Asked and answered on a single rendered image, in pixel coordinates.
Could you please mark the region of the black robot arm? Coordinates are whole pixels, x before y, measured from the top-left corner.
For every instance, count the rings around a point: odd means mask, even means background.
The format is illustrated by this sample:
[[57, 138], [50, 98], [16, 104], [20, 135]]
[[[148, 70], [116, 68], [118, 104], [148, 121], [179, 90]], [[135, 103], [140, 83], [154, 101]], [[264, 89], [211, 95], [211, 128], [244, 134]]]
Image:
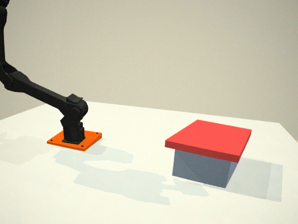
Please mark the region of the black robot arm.
[[0, 0], [0, 81], [7, 90], [26, 93], [59, 109], [64, 116], [60, 120], [64, 135], [62, 143], [79, 145], [86, 138], [81, 120], [88, 112], [88, 104], [82, 100], [83, 98], [74, 94], [64, 97], [35, 84], [5, 61], [4, 27], [7, 22], [6, 7], [9, 2], [10, 0]]

